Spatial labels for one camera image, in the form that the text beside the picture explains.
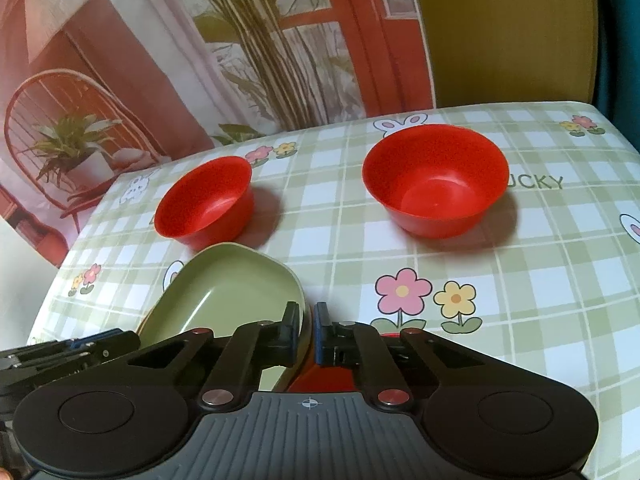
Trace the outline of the left hand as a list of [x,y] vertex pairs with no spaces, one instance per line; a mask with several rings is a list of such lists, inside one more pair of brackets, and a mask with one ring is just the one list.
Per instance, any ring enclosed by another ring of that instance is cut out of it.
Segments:
[[12,474],[3,468],[0,468],[0,480],[13,480]]

